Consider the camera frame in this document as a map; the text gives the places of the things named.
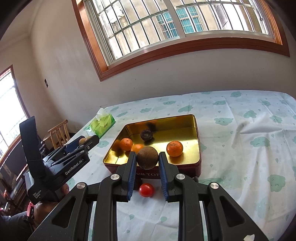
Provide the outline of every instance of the ceiling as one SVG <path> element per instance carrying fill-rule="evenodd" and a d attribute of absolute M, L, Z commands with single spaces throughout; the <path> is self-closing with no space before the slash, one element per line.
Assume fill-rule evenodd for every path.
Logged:
<path fill-rule="evenodd" d="M 0 51 L 29 36 L 36 13 L 43 0 L 32 0 L 12 21 L 0 40 Z"/>

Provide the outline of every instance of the sleeve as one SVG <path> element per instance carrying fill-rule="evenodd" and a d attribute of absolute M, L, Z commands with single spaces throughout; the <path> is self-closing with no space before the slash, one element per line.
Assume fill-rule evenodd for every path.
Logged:
<path fill-rule="evenodd" d="M 27 241 L 32 234 L 30 225 L 22 217 L 26 212 L 16 214 L 12 217 L 0 217 L 0 234 L 3 240 Z"/>

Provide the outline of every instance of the white tablecloth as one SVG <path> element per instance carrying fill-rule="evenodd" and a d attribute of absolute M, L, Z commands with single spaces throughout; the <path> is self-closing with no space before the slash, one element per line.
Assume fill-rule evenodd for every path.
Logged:
<path fill-rule="evenodd" d="M 270 240 L 276 241 L 288 227 L 296 211 L 296 101 L 291 96 L 216 91 L 139 100 L 105 110 L 116 123 L 90 150 L 90 162 L 70 179 L 70 188 L 110 175 L 102 160 L 126 124 L 189 113 L 197 119 L 201 141 L 200 182 L 222 185 Z M 83 128 L 70 141 L 80 135 L 87 135 Z M 144 198 L 134 191 L 129 203 L 118 203 L 118 240 L 177 240 L 178 203 L 165 202 L 159 180 L 143 181 L 155 187 L 155 195 Z"/>

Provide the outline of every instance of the cherry tomato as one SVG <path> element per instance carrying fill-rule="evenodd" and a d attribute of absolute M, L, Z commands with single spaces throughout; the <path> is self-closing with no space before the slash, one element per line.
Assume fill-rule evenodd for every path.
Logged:
<path fill-rule="evenodd" d="M 139 188 L 139 194 L 143 197 L 152 197 L 154 194 L 154 187 L 149 183 L 143 183 Z"/>

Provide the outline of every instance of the person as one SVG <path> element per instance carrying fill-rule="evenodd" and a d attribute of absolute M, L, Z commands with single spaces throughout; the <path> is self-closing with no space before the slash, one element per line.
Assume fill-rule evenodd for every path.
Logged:
<path fill-rule="evenodd" d="M 69 193 L 68 184 L 61 187 L 63 195 Z M 23 220 L 27 212 L 18 213 L 11 217 L 0 216 L 0 236 L 2 241 L 27 241 L 33 231 L 41 224 L 46 216 L 55 208 L 58 202 L 40 201 L 34 206 L 34 219 L 30 225 Z"/>

